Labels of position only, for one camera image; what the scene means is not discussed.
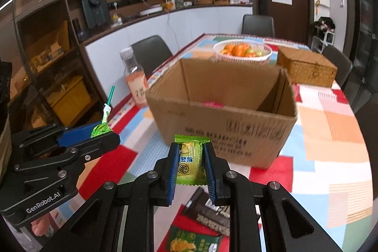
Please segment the woven wicker box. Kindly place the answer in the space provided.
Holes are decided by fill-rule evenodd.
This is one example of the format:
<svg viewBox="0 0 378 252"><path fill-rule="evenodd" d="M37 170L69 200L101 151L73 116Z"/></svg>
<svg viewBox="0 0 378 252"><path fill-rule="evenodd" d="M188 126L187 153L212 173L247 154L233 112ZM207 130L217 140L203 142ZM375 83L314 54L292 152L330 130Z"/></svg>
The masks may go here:
<svg viewBox="0 0 378 252"><path fill-rule="evenodd" d="M338 70L322 54L290 47L279 47L276 64L286 69L293 83L324 88L332 87Z"/></svg>

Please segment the yellow green candy packet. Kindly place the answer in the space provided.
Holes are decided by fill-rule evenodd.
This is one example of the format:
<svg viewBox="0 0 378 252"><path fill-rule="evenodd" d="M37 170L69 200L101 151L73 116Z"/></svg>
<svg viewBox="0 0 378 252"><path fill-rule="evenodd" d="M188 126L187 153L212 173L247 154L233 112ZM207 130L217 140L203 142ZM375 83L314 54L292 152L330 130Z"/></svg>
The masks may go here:
<svg viewBox="0 0 378 252"><path fill-rule="evenodd" d="M175 135L174 141L180 145L177 184L206 185L203 147L210 142L208 137Z"/></svg>

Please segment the brown cardboard box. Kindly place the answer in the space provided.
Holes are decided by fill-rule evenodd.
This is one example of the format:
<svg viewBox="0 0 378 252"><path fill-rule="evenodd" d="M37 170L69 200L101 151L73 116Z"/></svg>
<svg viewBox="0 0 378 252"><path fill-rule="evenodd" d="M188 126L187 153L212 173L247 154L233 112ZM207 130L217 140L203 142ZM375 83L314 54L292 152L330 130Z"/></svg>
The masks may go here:
<svg viewBox="0 0 378 252"><path fill-rule="evenodd" d="M261 169L272 165L297 121L290 78L269 64L180 59L146 98L167 145L176 134L208 137L217 156Z"/></svg>

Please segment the pink drink bottle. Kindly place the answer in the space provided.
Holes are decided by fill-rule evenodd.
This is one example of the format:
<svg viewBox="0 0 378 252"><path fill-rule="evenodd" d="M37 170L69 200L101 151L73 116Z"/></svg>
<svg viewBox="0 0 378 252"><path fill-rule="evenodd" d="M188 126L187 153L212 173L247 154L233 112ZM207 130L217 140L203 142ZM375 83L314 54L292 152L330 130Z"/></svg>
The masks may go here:
<svg viewBox="0 0 378 252"><path fill-rule="evenodd" d="M126 47L120 51L120 57L124 64L124 78L129 91L138 107L146 107L146 92L148 83L142 66L137 62L132 47Z"/></svg>

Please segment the white fruit basket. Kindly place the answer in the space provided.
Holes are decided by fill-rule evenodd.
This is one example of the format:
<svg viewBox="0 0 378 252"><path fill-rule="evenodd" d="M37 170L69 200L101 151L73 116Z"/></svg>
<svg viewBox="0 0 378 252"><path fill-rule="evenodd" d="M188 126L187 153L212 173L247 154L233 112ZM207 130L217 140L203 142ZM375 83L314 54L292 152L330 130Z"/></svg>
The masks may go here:
<svg viewBox="0 0 378 252"><path fill-rule="evenodd" d="M224 40L213 46L218 60L228 62L268 63L273 50L261 40L232 39Z"/></svg>

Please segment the green chips bag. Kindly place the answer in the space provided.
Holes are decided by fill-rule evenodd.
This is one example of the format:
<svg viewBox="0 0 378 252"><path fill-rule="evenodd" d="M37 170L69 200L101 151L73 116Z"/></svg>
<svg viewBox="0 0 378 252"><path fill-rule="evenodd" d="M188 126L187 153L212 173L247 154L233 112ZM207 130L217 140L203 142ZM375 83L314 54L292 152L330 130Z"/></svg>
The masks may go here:
<svg viewBox="0 0 378 252"><path fill-rule="evenodd" d="M204 235L171 226L165 249L175 252L216 252L221 236Z"/></svg>

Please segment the green lollipop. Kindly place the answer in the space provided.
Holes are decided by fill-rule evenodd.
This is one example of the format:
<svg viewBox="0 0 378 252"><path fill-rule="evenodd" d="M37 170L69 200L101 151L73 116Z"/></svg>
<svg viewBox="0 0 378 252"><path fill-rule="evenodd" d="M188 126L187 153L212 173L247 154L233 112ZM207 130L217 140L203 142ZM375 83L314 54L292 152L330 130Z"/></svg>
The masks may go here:
<svg viewBox="0 0 378 252"><path fill-rule="evenodd" d="M114 90L115 90L115 87L112 86L111 89L110 89L110 93L108 95L108 99L107 99L107 101L106 101L106 103L104 104L104 107L103 107L103 118L101 120L101 123L96 125L92 129L92 132L91 132L91 135L90 135L91 138L94 138L94 137L97 137L97 136L100 136L102 134L105 134L105 133L112 131L110 129L109 125L108 125L108 117L109 117L110 112L112 110L111 101L112 101L112 98L113 98Z"/></svg>

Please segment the grey chair right side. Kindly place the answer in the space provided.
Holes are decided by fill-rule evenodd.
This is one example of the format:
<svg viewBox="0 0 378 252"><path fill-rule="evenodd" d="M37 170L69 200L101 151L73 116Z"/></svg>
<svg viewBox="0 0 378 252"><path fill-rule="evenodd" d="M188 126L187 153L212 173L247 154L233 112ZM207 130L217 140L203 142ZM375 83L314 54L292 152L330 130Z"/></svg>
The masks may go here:
<svg viewBox="0 0 378 252"><path fill-rule="evenodd" d="M344 53L331 44L324 47L322 55L337 67L335 80L341 88L344 88L353 68L352 62Z"/></svg>

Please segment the grey chair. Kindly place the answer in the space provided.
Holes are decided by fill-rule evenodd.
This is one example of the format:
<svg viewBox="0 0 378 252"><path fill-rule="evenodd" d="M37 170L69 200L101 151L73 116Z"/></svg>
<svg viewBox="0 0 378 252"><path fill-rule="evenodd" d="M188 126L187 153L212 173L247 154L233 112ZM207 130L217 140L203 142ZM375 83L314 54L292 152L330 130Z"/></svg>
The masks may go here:
<svg viewBox="0 0 378 252"><path fill-rule="evenodd" d="M353 68L352 62L344 53L331 44L324 47L322 55L337 67L335 80L341 88L344 88Z"/></svg>
<svg viewBox="0 0 378 252"><path fill-rule="evenodd" d="M164 40L158 35L140 40L131 47L146 76L150 76L155 69L173 56Z"/></svg>

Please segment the black snack packet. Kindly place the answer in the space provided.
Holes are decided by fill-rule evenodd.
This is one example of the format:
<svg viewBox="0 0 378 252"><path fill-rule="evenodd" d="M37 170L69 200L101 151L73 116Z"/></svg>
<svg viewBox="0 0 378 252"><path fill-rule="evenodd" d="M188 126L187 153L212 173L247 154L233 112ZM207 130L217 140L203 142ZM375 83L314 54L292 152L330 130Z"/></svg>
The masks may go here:
<svg viewBox="0 0 378 252"><path fill-rule="evenodd" d="M223 236L229 236L229 206L215 206L210 200L209 194L202 187L197 187L187 201L182 214Z"/></svg>

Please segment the colourful patchwork tablecloth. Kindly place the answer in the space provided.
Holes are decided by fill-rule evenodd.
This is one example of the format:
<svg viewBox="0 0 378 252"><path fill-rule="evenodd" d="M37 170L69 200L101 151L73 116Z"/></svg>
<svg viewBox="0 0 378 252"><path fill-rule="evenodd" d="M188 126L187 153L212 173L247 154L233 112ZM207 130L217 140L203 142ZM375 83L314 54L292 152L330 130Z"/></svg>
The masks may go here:
<svg viewBox="0 0 378 252"><path fill-rule="evenodd" d="M276 180L317 220L344 251L357 251L372 231L373 183L370 159L354 112L337 84L294 87L297 122L268 170L232 164L249 179ZM90 161L77 183L79 194L52 212L63 225L105 181L131 182L165 157L164 143L149 109L126 97L110 125L120 146Z"/></svg>

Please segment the grey chair left side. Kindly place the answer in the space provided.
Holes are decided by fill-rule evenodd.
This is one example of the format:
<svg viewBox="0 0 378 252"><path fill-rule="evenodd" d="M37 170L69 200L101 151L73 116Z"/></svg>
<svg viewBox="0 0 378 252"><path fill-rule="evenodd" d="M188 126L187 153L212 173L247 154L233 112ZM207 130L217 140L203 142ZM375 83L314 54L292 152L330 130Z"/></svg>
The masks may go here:
<svg viewBox="0 0 378 252"><path fill-rule="evenodd" d="M173 56L164 40L158 35L140 40L131 47L146 76L150 76L155 69Z"/></svg>

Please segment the grey chair far end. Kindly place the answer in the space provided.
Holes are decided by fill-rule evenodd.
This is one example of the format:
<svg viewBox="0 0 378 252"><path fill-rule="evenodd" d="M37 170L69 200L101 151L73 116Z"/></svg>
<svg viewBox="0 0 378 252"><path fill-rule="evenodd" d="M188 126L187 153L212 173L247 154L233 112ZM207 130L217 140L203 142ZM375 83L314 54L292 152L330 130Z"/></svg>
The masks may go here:
<svg viewBox="0 0 378 252"><path fill-rule="evenodd" d="M262 37L275 37L275 27L273 17L266 15L248 15L243 16L242 34L250 34Z"/></svg>

